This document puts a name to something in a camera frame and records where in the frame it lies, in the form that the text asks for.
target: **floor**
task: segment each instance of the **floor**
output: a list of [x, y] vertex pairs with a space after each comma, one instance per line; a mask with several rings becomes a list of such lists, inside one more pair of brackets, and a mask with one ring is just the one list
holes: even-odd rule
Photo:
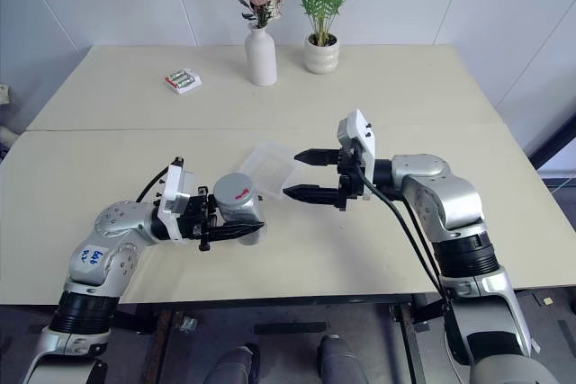
[[[544, 298], [553, 304], [546, 306]], [[518, 300], [532, 336], [540, 346], [534, 357], [561, 383], [576, 375], [576, 315], [571, 289], [524, 291]], [[262, 351], [262, 384], [318, 384], [316, 346], [325, 334], [341, 335], [355, 351], [372, 384], [410, 383], [400, 325], [386, 305], [348, 304], [307, 307], [218, 308], [189, 311], [196, 329], [170, 335], [161, 384], [202, 383], [226, 350], [245, 342]], [[17, 383], [27, 366], [38, 333], [48, 317], [20, 309], [0, 308], [0, 382]], [[255, 335], [254, 325], [289, 322], [325, 322], [327, 331], [315, 334]], [[444, 346], [443, 322], [435, 319], [417, 334], [428, 383], [457, 384]], [[108, 384], [138, 383], [151, 336], [115, 330], [102, 359], [108, 363]], [[457, 367], [463, 382], [469, 370]]]

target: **white flower pot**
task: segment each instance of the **white flower pot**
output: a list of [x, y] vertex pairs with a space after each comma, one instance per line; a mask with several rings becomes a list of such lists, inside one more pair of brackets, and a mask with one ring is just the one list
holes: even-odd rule
[[266, 27], [248, 25], [250, 34], [244, 46], [248, 62], [248, 77], [255, 85], [273, 85], [277, 80], [276, 47], [274, 39], [266, 33]]
[[304, 66], [314, 74], [327, 74], [338, 66], [340, 41], [327, 47], [318, 47], [310, 42], [310, 36], [304, 41]]

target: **table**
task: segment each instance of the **table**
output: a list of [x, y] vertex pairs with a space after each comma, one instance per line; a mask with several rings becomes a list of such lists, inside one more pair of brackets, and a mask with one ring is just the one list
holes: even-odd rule
[[[134, 198], [175, 155], [210, 187], [254, 145], [337, 147], [336, 127], [309, 129], [28, 131], [0, 165], [0, 302], [54, 303], [68, 258], [109, 204]], [[374, 127], [377, 155], [428, 152], [470, 180], [490, 237], [516, 288], [575, 283], [576, 236], [501, 122]], [[333, 167], [296, 183], [335, 186]], [[267, 200], [257, 246], [236, 241], [147, 248], [123, 302], [264, 299], [432, 291], [391, 213], [376, 200], [346, 212]]]
[[[248, 82], [243, 47], [93, 47], [29, 130], [332, 131], [353, 108], [373, 124], [501, 122], [449, 45], [346, 46], [325, 76], [302, 59], [280, 47], [278, 82], [261, 88]], [[182, 67], [202, 85], [178, 95], [162, 77]]]

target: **clear plastic container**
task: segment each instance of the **clear plastic container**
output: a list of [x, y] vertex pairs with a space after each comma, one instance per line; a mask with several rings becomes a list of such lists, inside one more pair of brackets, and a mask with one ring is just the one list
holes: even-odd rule
[[302, 164], [294, 160], [294, 155], [296, 152], [286, 146], [265, 141], [256, 146], [238, 171], [250, 177], [262, 195], [282, 200], [282, 189]]

